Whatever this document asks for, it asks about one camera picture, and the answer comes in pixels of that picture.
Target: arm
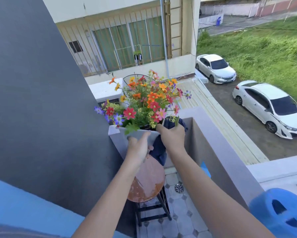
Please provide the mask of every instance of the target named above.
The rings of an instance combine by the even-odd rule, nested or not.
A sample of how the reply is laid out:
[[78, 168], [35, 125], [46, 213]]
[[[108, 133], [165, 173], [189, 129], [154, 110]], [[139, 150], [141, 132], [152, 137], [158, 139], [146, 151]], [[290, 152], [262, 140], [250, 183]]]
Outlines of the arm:
[[251, 213], [220, 189], [184, 148], [185, 130], [157, 126], [162, 142], [199, 214], [214, 237], [275, 238]]
[[113, 237], [131, 184], [145, 159], [149, 135], [150, 132], [145, 132], [140, 140], [129, 138], [127, 155], [123, 164], [72, 238]]

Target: floor drain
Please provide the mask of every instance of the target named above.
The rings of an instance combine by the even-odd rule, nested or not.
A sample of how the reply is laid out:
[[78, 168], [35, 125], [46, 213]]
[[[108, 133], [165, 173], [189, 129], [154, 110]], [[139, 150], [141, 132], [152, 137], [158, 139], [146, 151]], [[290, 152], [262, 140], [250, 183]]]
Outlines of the floor drain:
[[184, 192], [184, 187], [181, 184], [175, 185], [175, 191], [179, 194]]

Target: flower pot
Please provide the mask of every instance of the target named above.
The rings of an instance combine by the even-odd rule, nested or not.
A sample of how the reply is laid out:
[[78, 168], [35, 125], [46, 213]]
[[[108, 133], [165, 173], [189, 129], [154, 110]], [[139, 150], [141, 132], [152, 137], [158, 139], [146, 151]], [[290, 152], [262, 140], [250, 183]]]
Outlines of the flower pot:
[[142, 130], [142, 129], [139, 129], [137, 131], [133, 131], [127, 135], [124, 134], [124, 131], [126, 130], [126, 128], [123, 128], [123, 127], [117, 127], [117, 129], [120, 130], [121, 134], [123, 135], [123, 139], [124, 139], [124, 142], [126, 144], [128, 144], [128, 140], [127, 138], [129, 136], [131, 137], [134, 137], [134, 138], [137, 138], [138, 140], [142, 137], [142, 135], [144, 134], [144, 132], [151, 132], [150, 136], [147, 138], [147, 145], [153, 145], [155, 139], [157, 138], [157, 136], [159, 135], [159, 132], [157, 131], [150, 131], [150, 130]]

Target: wooden stool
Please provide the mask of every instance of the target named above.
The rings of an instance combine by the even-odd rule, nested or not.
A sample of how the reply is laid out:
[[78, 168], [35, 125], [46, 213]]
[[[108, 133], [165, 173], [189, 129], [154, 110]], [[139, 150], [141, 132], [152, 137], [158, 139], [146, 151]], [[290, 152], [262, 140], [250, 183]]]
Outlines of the wooden stool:
[[[166, 199], [164, 182], [165, 171], [163, 166], [152, 156], [147, 155], [145, 161], [143, 164], [141, 164], [138, 173], [134, 177], [130, 192], [127, 196], [128, 200], [135, 202], [135, 210], [139, 226], [142, 226], [142, 222], [144, 221], [155, 220], [164, 217], [168, 217], [169, 220], [172, 220]], [[149, 201], [154, 197], [158, 198], [160, 204], [140, 207], [140, 203]], [[158, 208], [163, 208], [165, 213], [141, 218], [141, 211]]]

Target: drain pipe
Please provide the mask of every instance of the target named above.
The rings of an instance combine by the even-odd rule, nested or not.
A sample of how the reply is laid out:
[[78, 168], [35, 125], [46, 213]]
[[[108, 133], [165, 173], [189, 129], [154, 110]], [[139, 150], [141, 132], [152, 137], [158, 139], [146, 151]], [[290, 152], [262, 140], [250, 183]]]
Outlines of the drain pipe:
[[164, 23], [164, 13], [163, 13], [163, 2], [160, 1], [160, 13], [162, 16], [162, 28], [163, 28], [163, 39], [164, 39], [164, 53], [165, 53], [165, 61], [166, 61], [166, 73], [167, 78], [169, 78], [169, 70], [168, 70], [168, 60], [167, 60], [167, 50], [166, 50], [166, 35], [165, 35], [165, 23]]

